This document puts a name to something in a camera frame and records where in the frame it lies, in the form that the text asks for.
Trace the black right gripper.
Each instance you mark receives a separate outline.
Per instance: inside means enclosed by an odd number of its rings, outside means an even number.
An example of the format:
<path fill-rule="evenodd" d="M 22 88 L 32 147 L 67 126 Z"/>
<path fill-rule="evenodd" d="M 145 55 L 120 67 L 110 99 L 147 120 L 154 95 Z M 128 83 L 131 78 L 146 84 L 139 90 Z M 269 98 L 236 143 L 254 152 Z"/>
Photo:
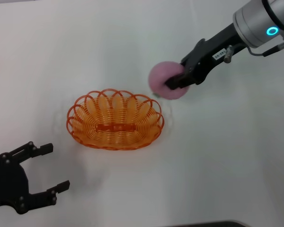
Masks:
<path fill-rule="evenodd" d="M 225 56 L 223 50 L 229 46 L 233 47 L 233 54 L 246 48 L 234 24 L 230 24 L 209 40 L 201 39 L 194 49 L 181 60 L 180 64 L 184 68 L 184 73 L 170 77 L 165 85 L 170 90 L 176 90 L 192 84 L 201 84 L 213 68 L 223 63 Z"/>

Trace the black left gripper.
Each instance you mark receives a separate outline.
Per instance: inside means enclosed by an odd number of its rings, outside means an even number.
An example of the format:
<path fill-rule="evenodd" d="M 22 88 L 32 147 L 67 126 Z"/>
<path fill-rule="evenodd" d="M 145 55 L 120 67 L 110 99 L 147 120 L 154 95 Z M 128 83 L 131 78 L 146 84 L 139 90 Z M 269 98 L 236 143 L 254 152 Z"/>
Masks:
<path fill-rule="evenodd" d="M 57 203 L 57 194 L 69 190 L 70 181 L 62 182 L 44 192 L 30 194 L 28 178 L 20 165 L 29 158 L 52 152 L 52 143 L 38 148 L 30 141 L 11 152 L 0 154 L 0 206 L 10 206 L 18 214 L 24 214 Z"/>

